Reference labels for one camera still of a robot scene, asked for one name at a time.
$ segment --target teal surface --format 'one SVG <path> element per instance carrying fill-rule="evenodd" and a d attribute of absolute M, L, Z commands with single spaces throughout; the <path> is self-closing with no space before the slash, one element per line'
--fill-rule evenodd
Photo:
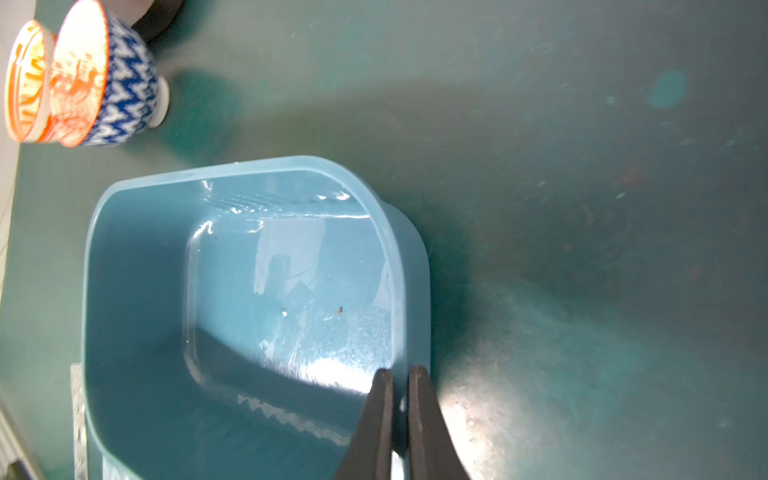
<path fill-rule="evenodd" d="M 376 370 L 399 404 L 430 362 L 418 233 L 320 158 L 115 184 L 86 261 L 88 418 L 147 480 L 330 478 Z"/>
<path fill-rule="evenodd" d="M 160 128 L 22 147 L 3 401 L 46 471 L 70 472 L 83 252 L 110 184 L 314 154 L 424 239 L 432 375 L 475 480 L 765 478 L 763 10 L 187 0 L 153 46 Z M 670 71 L 682 98 L 649 105 Z"/>

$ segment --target zigzag pattern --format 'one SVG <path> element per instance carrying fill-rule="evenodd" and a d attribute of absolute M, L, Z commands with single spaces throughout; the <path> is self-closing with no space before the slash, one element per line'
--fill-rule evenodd
<path fill-rule="evenodd" d="M 157 69 L 139 35 L 107 13 L 109 70 L 98 116 L 82 145 L 117 145 L 147 127 L 157 103 Z"/>

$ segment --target orange rim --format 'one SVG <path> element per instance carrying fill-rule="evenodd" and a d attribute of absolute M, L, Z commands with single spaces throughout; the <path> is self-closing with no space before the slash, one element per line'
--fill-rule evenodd
<path fill-rule="evenodd" d="M 77 147 L 94 127 L 108 69 L 107 14 L 97 0 L 78 0 L 61 25 L 51 65 L 52 127 L 65 147 Z"/>

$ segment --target orange and white bowl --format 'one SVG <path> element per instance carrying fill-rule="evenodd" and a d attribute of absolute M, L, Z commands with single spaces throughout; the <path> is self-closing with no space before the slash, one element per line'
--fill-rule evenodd
<path fill-rule="evenodd" d="M 48 143 L 51 121 L 51 59 L 56 37 L 43 25 L 25 23 L 12 44 L 5 74 L 5 126 L 17 142 Z"/>

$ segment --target ceramic bowl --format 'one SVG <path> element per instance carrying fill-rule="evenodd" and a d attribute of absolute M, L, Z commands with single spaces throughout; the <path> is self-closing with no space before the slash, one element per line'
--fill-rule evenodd
<path fill-rule="evenodd" d="M 78 0 L 51 65 L 51 114 L 61 144 L 122 144 L 158 126 L 169 98 L 141 37 L 97 0 Z"/>
<path fill-rule="evenodd" d="M 55 36 L 35 20 L 12 44 L 5 74 L 5 126 L 14 141 L 56 141 L 49 101 Z"/>

